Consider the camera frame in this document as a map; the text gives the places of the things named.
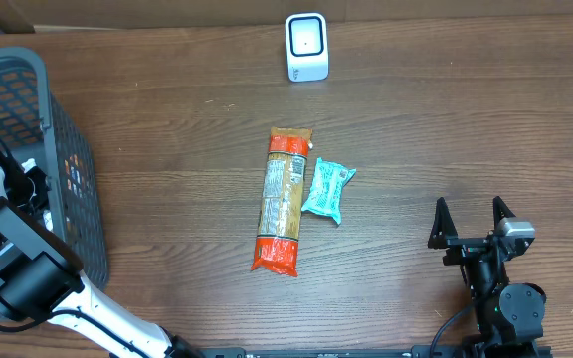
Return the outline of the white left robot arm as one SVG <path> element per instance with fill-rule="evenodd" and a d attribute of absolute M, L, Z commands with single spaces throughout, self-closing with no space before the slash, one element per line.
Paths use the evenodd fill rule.
<path fill-rule="evenodd" d="M 77 254 L 40 221 L 49 187 L 0 139 L 0 332 L 69 328 L 113 357 L 196 357 L 198 351 L 95 287 Z"/>

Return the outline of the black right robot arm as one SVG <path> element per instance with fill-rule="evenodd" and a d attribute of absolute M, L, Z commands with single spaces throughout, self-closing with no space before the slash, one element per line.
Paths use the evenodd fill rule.
<path fill-rule="evenodd" d="M 512 283 L 505 264 L 526 253 L 535 240 L 531 222 L 517 217 L 496 196 L 493 222 L 484 237 L 463 239 L 458 235 L 443 197 L 436 202 L 435 219 L 427 242 L 443 250 L 443 264 L 460 268 L 472 302 L 440 327 L 429 348 L 434 356 L 444 331 L 460 317 L 473 312 L 478 334 L 465 337 L 454 349 L 456 357 L 543 357 L 548 348 L 537 347 L 543 336 L 546 294 L 533 283 Z"/>

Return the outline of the white barcode scanner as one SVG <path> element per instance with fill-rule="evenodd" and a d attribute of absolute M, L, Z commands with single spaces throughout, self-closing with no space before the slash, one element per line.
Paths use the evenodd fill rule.
<path fill-rule="evenodd" d="M 294 83 L 325 80 L 329 74 L 326 20 L 320 13 L 298 13 L 285 21 L 288 78 Z"/>

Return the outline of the white tube gold cap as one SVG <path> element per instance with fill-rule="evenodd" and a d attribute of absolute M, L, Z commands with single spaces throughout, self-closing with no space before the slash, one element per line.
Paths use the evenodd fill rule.
<path fill-rule="evenodd" d="M 46 174 L 39 168 L 34 158 L 29 158 L 22 163 L 25 175 L 33 184 L 33 193 L 29 202 L 24 206 L 26 213 L 37 221 L 42 222 L 49 231 L 54 230 L 52 213 L 50 210 Z"/>

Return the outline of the cardboard back wall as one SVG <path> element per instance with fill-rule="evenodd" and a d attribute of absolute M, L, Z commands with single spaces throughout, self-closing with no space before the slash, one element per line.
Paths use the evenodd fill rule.
<path fill-rule="evenodd" d="M 302 12 L 329 22 L 554 15 L 573 14 L 573 0 L 0 0 L 0 29 L 269 25 Z"/>

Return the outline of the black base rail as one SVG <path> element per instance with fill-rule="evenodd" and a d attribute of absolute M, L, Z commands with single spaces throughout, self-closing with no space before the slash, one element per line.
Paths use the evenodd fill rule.
<path fill-rule="evenodd" d="M 465 357 L 527 357 L 553 358 L 550 347 L 538 348 L 534 353 L 531 348 L 518 347 L 514 351 L 508 348 L 488 348 L 484 353 L 467 352 L 460 346 L 438 346 L 430 354 L 429 345 L 414 345 L 406 349 L 356 349 L 356 350 L 256 350 L 243 348 L 202 348 L 200 353 L 205 358 L 465 358 Z"/>

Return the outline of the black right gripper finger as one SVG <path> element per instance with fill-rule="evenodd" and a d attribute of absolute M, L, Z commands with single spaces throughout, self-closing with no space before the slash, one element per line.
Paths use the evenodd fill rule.
<path fill-rule="evenodd" d="M 428 248 L 446 249 L 450 241 L 458 237 L 446 200 L 440 197 L 436 202 L 435 219 L 428 239 Z"/>
<path fill-rule="evenodd" d="M 494 229 L 493 231 L 498 234 L 500 229 L 500 222 L 504 218 L 514 218 L 515 214 L 507 207 L 500 196 L 495 196 L 492 200 L 493 208 L 493 221 Z"/>

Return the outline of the grey plastic mesh basket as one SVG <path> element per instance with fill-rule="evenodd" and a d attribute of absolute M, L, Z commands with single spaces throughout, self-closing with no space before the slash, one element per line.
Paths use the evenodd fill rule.
<path fill-rule="evenodd" d="M 109 273 L 91 148 L 52 95 L 47 70 L 31 50 L 0 49 L 0 139 L 22 164 L 46 174 L 54 230 L 81 259 L 92 284 Z"/>

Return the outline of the orange pasta packet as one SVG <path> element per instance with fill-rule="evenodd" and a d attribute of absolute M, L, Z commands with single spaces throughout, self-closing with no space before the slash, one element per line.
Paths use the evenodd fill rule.
<path fill-rule="evenodd" d="M 251 269 L 296 277 L 304 176 L 312 131 L 273 127 Z"/>

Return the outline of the teal snack packet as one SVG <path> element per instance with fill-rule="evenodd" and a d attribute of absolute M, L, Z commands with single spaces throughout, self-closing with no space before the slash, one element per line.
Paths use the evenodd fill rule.
<path fill-rule="evenodd" d="M 340 212 L 342 191 L 356 172 L 356 169 L 318 157 L 309 195 L 302 204 L 301 210 L 332 218 L 337 225 L 340 225 L 342 222 Z"/>

